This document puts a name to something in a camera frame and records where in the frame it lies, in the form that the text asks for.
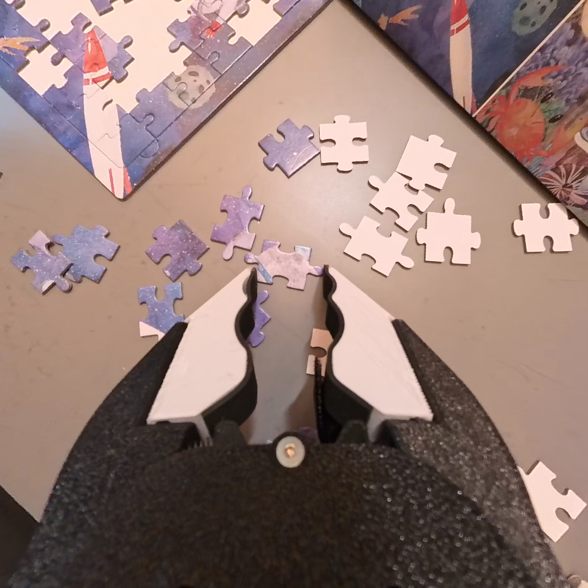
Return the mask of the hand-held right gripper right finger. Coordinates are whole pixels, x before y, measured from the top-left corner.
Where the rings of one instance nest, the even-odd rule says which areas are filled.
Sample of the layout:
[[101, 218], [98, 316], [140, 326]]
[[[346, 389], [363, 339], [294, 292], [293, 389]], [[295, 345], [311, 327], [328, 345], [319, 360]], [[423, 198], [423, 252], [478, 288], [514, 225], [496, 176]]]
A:
[[323, 297], [333, 339], [322, 381], [329, 417], [340, 428], [363, 423], [372, 442], [387, 421], [432, 422], [395, 318], [333, 266], [324, 266]]

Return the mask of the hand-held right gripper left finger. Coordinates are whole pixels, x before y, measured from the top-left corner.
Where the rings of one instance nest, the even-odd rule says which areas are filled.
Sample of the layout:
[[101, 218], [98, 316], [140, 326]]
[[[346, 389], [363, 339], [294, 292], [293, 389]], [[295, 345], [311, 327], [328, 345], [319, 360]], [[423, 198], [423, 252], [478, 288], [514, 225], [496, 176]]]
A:
[[147, 424], [189, 423], [202, 442], [211, 442], [219, 422], [242, 423], [253, 408], [237, 395], [256, 382], [246, 339], [254, 326], [254, 270], [243, 270], [189, 315], [186, 328], [147, 416]]

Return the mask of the pale streaked puzzle piece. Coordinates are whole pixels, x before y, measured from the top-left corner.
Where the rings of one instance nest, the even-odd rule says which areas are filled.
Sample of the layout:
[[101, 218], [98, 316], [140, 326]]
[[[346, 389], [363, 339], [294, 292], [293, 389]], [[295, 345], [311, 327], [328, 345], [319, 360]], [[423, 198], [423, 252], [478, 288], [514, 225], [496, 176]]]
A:
[[244, 255], [246, 263], [258, 266], [259, 282], [272, 284], [275, 276], [282, 276], [288, 279], [288, 288], [304, 290], [307, 275], [323, 275], [323, 268], [310, 264], [310, 247], [297, 245], [293, 252], [288, 253], [281, 251], [280, 245], [278, 241], [264, 240], [261, 253]]

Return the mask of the space puzzle board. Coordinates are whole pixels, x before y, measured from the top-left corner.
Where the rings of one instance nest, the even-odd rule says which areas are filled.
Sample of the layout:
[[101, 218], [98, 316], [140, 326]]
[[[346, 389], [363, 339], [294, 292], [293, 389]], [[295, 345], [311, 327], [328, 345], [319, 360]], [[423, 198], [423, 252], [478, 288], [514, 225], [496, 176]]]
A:
[[1, 89], [126, 200], [329, 1], [1, 1]]

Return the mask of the grey desk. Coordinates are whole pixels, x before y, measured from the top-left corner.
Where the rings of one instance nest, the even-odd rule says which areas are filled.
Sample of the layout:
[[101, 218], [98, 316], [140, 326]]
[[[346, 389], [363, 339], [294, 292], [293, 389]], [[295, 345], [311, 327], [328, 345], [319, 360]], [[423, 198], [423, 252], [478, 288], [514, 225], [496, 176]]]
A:
[[171, 327], [77, 438], [7, 587], [570, 587], [488, 414], [394, 322], [432, 422], [340, 428], [317, 371], [319, 440], [264, 445], [147, 424]]

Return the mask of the pile of loose puzzle pieces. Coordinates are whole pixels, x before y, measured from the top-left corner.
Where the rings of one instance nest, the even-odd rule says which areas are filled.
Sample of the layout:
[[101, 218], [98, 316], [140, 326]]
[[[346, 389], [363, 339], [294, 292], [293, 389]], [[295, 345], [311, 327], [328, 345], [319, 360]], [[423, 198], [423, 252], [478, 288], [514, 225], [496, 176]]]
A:
[[[376, 209], [401, 158], [403, 133], [376, 141], [350, 173], [313, 161], [287, 179], [262, 163], [249, 125], [204, 129], [139, 194], [117, 203], [57, 157], [17, 160], [2, 193], [2, 484], [34, 518], [60, 466], [108, 391], [156, 342], [139, 337], [147, 311], [138, 287], [169, 280], [144, 253], [152, 231], [183, 219], [209, 243], [203, 268], [184, 274], [178, 313], [188, 317], [255, 260], [264, 240], [313, 250], [388, 314], [405, 320], [472, 387], [521, 468], [538, 461], [558, 488], [587, 500], [587, 233], [571, 252], [527, 252], [512, 233], [518, 201], [539, 197], [476, 137], [457, 151], [444, 190], [427, 187], [415, 223]], [[42, 296], [9, 257], [38, 229], [104, 225], [120, 250], [101, 283]]]

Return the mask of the white-backed puzzle piece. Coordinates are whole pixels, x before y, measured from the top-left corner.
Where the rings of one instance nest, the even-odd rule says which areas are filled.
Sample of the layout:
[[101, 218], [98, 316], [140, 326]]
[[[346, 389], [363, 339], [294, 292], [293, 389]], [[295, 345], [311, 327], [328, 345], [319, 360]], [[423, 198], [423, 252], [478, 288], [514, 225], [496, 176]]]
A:
[[527, 254], [544, 252], [546, 238], [551, 240], [552, 252], [571, 252], [571, 238], [579, 228], [578, 220], [561, 203], [549, 203], [546, 217], [541, 215], [540, 203], [522, 203], [520, 218], [513, 221], [513, 233], [523, 238]]

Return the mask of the black dotted mat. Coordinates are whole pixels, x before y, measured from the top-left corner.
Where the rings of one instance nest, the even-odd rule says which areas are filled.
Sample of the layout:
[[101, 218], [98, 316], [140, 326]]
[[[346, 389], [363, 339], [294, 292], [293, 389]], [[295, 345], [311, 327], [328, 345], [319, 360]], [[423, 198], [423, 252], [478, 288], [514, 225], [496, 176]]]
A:
[[37, 526], [31, 514], [1, 486], [1, 587], [7, 587]]

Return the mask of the printed puzzle box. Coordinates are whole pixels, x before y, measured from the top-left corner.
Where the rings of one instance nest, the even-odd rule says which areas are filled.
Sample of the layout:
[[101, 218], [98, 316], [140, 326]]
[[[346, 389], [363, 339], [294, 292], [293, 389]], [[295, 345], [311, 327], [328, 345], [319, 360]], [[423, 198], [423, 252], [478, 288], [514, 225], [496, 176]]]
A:
[[587, 1], [355, 1], [587, 224]]

